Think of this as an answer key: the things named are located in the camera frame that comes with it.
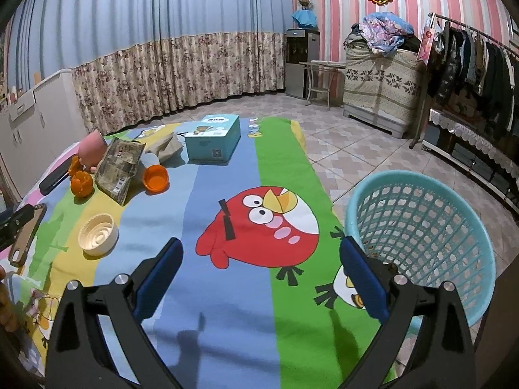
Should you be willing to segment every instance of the black phone case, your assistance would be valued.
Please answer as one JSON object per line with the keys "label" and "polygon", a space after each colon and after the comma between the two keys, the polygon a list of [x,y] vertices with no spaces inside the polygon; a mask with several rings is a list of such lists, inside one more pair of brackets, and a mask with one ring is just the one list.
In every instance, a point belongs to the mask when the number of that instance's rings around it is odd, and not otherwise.
{"label": "black phone case", "polygon": [[38,227],[42,222],[43,217],[47,211],[47,205],[41,203],[34,206],[34,216],[28,223],[26,223],[22,229],[18,232],[15,243],[11,246],[9,251],[8,260],[11,266],[22,267],[25,265],[27,260],[27,253],[29,252],[30,245],[38,231]]}
{"label": "black phone case", "polygon": [[47,175],[40,183],[40,193],[43,196],[48,195],[56,186],[61,183],[68,175],[68,167],[72,161],[71,155],[68,159],[63,161],[54,171]]}

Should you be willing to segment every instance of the human hand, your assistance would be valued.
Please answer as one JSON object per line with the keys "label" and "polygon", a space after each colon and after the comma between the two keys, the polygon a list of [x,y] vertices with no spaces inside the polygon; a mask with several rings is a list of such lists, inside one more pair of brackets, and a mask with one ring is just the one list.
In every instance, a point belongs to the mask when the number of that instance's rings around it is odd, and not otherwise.
{"label": "human hand", "polygon": [[[0,266],[0,281],[5,276],[4,268]],[[7,288],[2,282],[0,282],[0,325],[4,326],[8,332],[14,332],[18,329],[15,309],[12,307],[11,300],[9,300]]]}

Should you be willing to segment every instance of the orange bell pepper toy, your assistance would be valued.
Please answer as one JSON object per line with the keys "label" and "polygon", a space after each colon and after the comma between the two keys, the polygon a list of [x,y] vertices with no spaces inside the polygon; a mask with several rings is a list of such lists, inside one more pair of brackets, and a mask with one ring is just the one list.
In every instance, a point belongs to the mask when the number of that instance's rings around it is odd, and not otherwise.
{"label": "orange bell pepper toy", "polygon": [[70,166],[68,167],[68,175],[70,175],[71,180],[74,174],[78,171],[83,171],[83,166],[81,165],[81,162],[79,162],[79,157],[74,155],[70,162]]}
{"label": "orange bell pepper toy", "polygon": [[94,190],[94,180],[86,171],[77,171],[70,181],[70,190],[77,197],[86,197]]}

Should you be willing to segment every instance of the small table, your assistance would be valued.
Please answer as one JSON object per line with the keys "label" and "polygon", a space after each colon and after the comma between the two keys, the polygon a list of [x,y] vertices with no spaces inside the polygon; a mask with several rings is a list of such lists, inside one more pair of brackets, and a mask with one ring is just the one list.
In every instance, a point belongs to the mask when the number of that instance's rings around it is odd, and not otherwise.
{"label": "small table", "polygon": [[[312,60],[310,62],[300,62],[300,64],[305,66],[305,70],[308,74],[308,81],[310,83],[308,96],[306,97],[306,105],[310,105],[312,92],[326,93],[326,106],[328,107],[328,110],[330,110],[330,88],[332,86],[333,75],[337,74],[339,70],[345,69],[346,64],[326,60]],[[317,73],[317,77],[319,77],[320,72],[328,75],[327,88],[318,88],[313,85],[313,74]]]}

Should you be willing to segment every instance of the blue gripper pad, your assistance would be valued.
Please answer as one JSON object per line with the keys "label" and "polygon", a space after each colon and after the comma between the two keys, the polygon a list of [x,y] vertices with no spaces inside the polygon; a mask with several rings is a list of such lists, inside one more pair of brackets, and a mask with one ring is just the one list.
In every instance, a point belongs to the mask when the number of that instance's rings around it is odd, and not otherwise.
{"label": "blue gripper pad", "polygon": [[183,256],[182,243],[180,240],[172,238],[155,259],[143,261],[156,261],[156,263],[136,292],[136,306],[133,317],[137,323],[153,316],[160,300],[164,297],[178,272]]}
{"label": "blue gripper pad", "polygon": [[368,314],[384,324],[389,317],[386,291],[366,263],[366,255],[352,237],[341,241],[339,257],[344,267],[344,273],[359,293]]}

